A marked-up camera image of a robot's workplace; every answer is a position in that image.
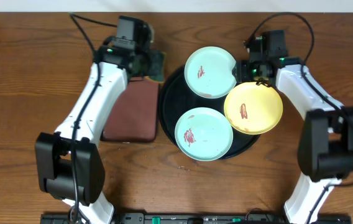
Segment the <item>green and orange sponge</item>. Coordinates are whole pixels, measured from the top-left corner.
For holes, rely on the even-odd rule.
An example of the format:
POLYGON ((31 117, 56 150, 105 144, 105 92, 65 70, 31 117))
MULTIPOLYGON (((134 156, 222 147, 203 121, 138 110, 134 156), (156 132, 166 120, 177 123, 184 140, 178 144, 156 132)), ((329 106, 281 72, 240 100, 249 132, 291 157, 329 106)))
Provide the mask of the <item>green and orange sponge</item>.
POLYGON ((163 83, 165 79, 163 73, 166 54, 160 50, 151 50, 149 55, 152 64, 148 78, 154 82, 163 83))

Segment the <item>yellow plate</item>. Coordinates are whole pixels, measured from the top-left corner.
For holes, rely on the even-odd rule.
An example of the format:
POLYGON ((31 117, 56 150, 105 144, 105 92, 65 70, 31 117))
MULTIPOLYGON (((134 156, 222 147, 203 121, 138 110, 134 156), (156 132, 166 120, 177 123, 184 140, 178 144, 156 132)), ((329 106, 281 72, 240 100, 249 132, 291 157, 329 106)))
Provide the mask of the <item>yellow plate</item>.
POLYGON ((283 103, 272 87, 255 82, 235 86, 224 101, 224 114, 231 126, 244 134, 262 134, 281 120, 283 103))

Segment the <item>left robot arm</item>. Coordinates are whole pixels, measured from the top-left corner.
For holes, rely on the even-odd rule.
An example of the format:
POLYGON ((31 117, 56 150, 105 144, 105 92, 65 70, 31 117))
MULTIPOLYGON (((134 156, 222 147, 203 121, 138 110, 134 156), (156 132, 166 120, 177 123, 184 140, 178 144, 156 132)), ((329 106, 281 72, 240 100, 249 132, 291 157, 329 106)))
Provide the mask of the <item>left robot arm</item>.
POLYGON ((88 81, 53 133, 40 133, 35 156, 41 191, 70 206, 68 223, 110 223, 113 205, 103 193, 98 145, 114 104, 131 77, 148 72, 154 33, 119 31, 93 53, 88 81))

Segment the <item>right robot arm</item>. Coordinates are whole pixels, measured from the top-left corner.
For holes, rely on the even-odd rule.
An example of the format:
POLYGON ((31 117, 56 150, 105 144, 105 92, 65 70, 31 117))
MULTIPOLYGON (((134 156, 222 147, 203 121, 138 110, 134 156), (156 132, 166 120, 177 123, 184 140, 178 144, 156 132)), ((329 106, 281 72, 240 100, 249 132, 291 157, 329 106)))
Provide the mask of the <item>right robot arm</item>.
POLYGON ((289 223, 315 223, 329 194, 347 187, 343 179, 353 171, 353 106, 330 96, 311 76, 306 60, 289 57, 282 30, 252 34, 244 45, 249 59, 233 71, 239 84, 278 90, 303 118, 297 151, 301 174, 283 209, 289 223))

